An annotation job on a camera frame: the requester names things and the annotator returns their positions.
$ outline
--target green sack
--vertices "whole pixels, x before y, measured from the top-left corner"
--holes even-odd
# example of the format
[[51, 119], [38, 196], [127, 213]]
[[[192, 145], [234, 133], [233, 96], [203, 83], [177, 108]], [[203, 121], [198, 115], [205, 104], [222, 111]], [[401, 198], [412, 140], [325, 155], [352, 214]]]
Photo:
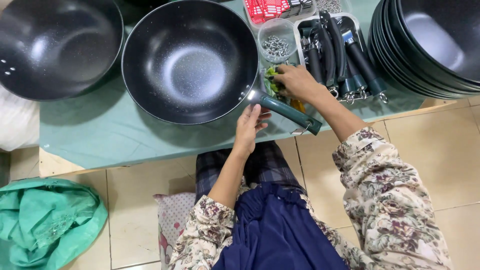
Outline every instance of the green sack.
[[98, 193], [63, 179], [0, 188], [0, 270], [57, 270], [86, 250], [107, 220]]

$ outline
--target polka dot pillow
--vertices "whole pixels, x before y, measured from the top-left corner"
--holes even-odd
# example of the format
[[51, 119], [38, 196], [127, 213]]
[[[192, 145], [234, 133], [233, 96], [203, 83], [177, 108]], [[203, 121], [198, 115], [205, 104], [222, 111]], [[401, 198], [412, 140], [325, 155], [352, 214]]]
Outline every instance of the polka dot pillow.
[[195, 204], [195, 193], [156, 194], [153, 197], [158, 203], [160, 261], [162, 270], [166, 270], [172, 257], [173, 246], [183, 233], [187, 215]]

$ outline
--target floral sleeve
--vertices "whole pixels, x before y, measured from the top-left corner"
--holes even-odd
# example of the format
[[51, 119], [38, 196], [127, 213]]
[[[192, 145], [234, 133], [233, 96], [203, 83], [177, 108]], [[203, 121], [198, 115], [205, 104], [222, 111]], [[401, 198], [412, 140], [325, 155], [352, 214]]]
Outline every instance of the floral sleeve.
[[234, 216], [234, 210], [204, 195], [187, 217], [169, 269], [211, 269], [222, 246], [230, 244]]
[[363, 251], [385, 269], [452, 269], [444, 236], [417, 170], [373, 128], [333, 153], [345, 210]]

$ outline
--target table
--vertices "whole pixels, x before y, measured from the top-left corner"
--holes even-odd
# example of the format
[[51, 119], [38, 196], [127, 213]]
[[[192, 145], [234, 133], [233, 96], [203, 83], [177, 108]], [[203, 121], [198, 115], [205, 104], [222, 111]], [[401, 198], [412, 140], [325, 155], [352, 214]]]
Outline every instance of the table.
[[[242, 0], [223, 4], [243, 16]], [[378, 0], [352, 0], [353, 14], [363, 34], [368, 29]], [[299, 62], [294, 55], [291, 62]], [[62, 101], [43, 102], [40, 106], [40, 176], [86, 173], [98, 169], [133, 165], [152, 160], [195, 155], [233, 144], [241, 104], [227, 116], [207, 124], [182, 126], [165, 123], [145, 113], [131, 99], [118, 72], [109, 82], [89, 94]], [[398, 114], [431, 110], [449, 102], [428, 100], [388, 90], [389, 104], [378, 99], [356, 101], [348, 108], [366, 122], [394, 118]], [[322, 131], [330, 129], [314, 108], [307, 113], [322, 121]], [[257, 141], [291, 137], [298, 126], [274, 113], [269, 127]]]

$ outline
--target white bag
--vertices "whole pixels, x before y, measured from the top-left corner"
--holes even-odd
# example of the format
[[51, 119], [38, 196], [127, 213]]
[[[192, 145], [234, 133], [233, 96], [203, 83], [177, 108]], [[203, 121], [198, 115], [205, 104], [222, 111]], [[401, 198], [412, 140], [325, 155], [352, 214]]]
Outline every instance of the white bag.
[[12, 151], [38, 145], [40, 104], [0, 86], [0, 148]]

